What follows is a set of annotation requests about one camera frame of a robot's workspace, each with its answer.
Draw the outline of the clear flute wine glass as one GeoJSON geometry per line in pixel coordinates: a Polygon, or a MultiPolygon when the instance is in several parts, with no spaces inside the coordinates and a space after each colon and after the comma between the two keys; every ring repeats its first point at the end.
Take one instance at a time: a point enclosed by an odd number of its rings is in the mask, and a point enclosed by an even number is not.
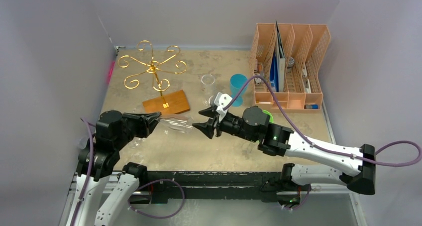
{"type": "Polygon", "coordinates": [[[171,130],[182,133],[189,133],[193,129],[193,119],[184,115],[166,114],[157,118],[157,121],[171,130]]]}

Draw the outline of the green plastic goblet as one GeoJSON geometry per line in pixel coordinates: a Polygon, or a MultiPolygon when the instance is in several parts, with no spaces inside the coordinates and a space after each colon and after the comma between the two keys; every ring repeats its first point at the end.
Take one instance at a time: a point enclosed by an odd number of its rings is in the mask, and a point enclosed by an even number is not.
{"type": "Polygon", "coordinates": [[[273,118],[272,114],[271,114],[269,111],[267,111],[267,110],[262,110],[262,112],[263,112],[264,114],[266,114],[266,115],[268,115],[268,116],[269,116],[269,122],[270,122],[270,123],[273,123],[273,122],[274,122],[274,118],[273,118]]]}

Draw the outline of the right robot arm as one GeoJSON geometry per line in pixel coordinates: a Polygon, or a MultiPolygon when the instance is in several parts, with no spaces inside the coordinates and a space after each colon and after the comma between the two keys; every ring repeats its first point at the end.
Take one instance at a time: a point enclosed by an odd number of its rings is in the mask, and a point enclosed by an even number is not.
{"type": "Polygon", "coordinates": [[[344,185],[363,195],[375,194],[375,148],[369,144],[346,147],[316,140],[303,139],[291,128],[270,122],[270,117],[259,107],[247,108],[241,117],[227,113],[220,117],[216,107],[199,112],[207,122],[194,123],[193,127],[209,139],[227,133],[256,142],[258,150],[270,156],[302,158],[318,163],[317,166],[285,164],[280,185],[287,190],[312,183],[344,185]]]}

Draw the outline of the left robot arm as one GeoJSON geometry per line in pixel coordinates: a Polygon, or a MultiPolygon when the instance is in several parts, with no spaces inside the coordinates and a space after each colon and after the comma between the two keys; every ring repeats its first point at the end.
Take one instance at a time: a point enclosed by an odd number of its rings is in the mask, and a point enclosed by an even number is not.
{"type": "Polygon", "coordinates": [[[88,130],[86,147],[78,156],[76,190],[68,226],[110,226],[123,207],[124,195],[148,186],[146,167],[131,163],[106,201],[101,196],[120,159],[119,152],[134,138],[147,138],[158,124],[161,112],[121,113],[110,110],[102,113],[95,124],[85,119],[88,130]]]}

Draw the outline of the clear glass near left arm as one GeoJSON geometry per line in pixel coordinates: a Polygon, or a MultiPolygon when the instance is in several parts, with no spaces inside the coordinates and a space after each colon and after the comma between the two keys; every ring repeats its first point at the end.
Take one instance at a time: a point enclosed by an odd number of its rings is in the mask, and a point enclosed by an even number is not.
{"type": "Polygon", "coordinates": [[[137,149],[139,147],[141,147],[144,143],[146,139],[145,138],[136,138],[134,140],[132,140],[127,147],[129,147],[130,149],[137,149]]]}

